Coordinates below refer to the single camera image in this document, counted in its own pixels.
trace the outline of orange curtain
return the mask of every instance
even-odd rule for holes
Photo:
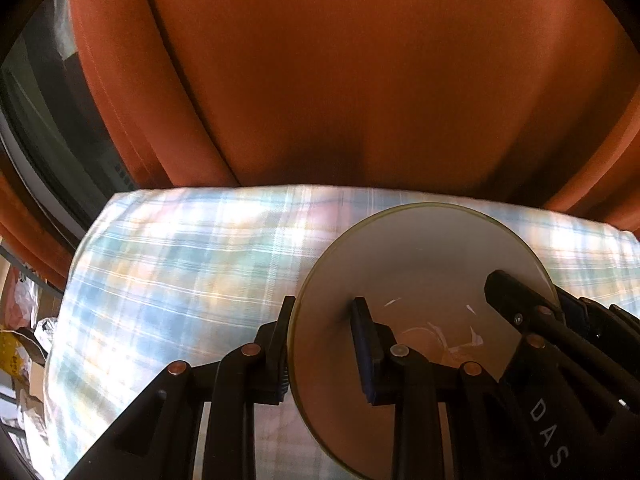
[[[36,272],[64,290],[73,248],[40,210],[0,153],[0,237]]]
[[[640,56],[601,0],[71,0],[143,187],[312,183],[640,234]]]

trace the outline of copper rivet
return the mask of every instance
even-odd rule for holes
[[[473,377],[476,377],[482,373],[482,367],[478,363],[475,363],[473,361],[465,363],[462,369],[465,371],[465,374],[471,375]]]
[[[545,347],[545,339],[538,334],[529,334],[527,335],[527,343],[529,343],[533,348],[544,348]]]
[[[166,370],[171,375],[180,375],[186,369],[187,369],[187,363],[184,361],[174,361],[173,363],[169,364],[168,367],[166,368]]]
[[[409,355],[409,347],[405,345],[393,345],[389,351],[395,357],[407,357]]]
[[[548,306],[544,306],[544,305],[539,305],[538,306],[538,312],[540,314],[542,314],[543,316],[552,316],[553,315],[553,311]]]
[[[258,355],[260,353],[260,345],[258,343],[247,343],[242,347],[242,355],[246,355],[247,357],[251,357],[254,355]]]

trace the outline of checkered fabric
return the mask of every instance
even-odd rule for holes
[[[291,186],[141,190],[107,204],[76,253],[46,369],[46,423],[63,478],[170,361],[215,361],[251,341],[320,254],[363,218],[411,202],[481,211],[520,235],[576,296],[640,310],[640,244],[570,216],[465,198]],[[351,476],[287,395],[257,407],[260,480]]]

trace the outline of tablecloth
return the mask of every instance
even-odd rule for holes
[[[520,235],[576,296],[640,310],[640,244],[549,211],[381,189],[323,186],[140,190],[115,195],[82,240],[46,367],[53,470],[74,463],[167,363],[200,365],[251,341],[342,232],[386,208],[457,203]],[[258,480],[345,479],[290,394],[257,406]]]

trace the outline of screw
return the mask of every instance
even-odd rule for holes
[[[529,334],[527,335],[527,343],[529,343],[533,348],[541,349],[546,345],[545,339],[538,334]]]
[[[188,364],[184,361],[174,361],[166,368],[171,375],[180,375],[187,369]]]
[[[406,357],[409,355],[409,347],[405,345],[393,345],[390,348],[391,355],[395,357]]]
[[[471,375],[473,377],[476,377],[482,373],[482,367],[478,363],[475,363],[473,361],[465,363],[462,369],[465,371],[465,374]]]
[[[247,343],[242,347],[242,355],[246,355],[247,357],[251,357],[254,355],[258,355],[260,353],[260,345],[258,343]]]
[[[537,306],[537,309],[538,309],[538,312],[540,314],[542,314],[543,316],[552,316],[553,315],[553,311],[548,306],[539,305],[539,306]]]

